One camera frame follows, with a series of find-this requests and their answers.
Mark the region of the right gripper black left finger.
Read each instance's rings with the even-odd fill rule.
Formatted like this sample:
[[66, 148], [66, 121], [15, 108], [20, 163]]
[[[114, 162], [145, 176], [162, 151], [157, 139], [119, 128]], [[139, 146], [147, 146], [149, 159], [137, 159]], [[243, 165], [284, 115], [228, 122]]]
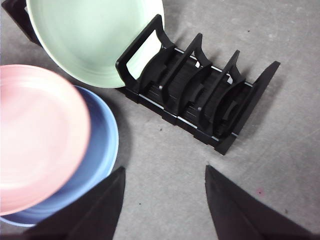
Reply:
[[122, 211], [126, 170], [119, 167], [75, 202], [23, 233], [26, 240], [111, 240]]

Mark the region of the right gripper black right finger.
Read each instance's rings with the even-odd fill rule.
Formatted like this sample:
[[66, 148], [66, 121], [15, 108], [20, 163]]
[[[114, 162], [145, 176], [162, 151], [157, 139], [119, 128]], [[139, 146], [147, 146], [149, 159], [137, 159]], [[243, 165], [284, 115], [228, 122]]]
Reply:
[[315, 234], [255, 199], [211, 165], [205, 167], [208, 208], [220, 240], [313, 240]]

